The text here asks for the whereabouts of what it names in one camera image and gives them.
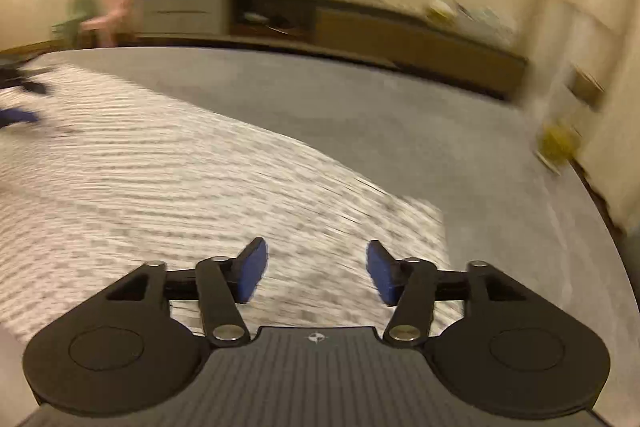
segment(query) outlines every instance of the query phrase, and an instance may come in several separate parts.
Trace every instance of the metal screw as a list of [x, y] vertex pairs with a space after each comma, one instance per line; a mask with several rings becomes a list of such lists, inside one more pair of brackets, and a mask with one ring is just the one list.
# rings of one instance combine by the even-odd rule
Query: metal screw
[[244, 329], [235, 324], [223, 324], [213, 330], [213, 336], [219, 341], [236, 341], [244, 335]]
[[411, 342], [420, 338], [420, 330], [415, 326], [403, 324], [391, 328], [389, 336], [395, 341]]

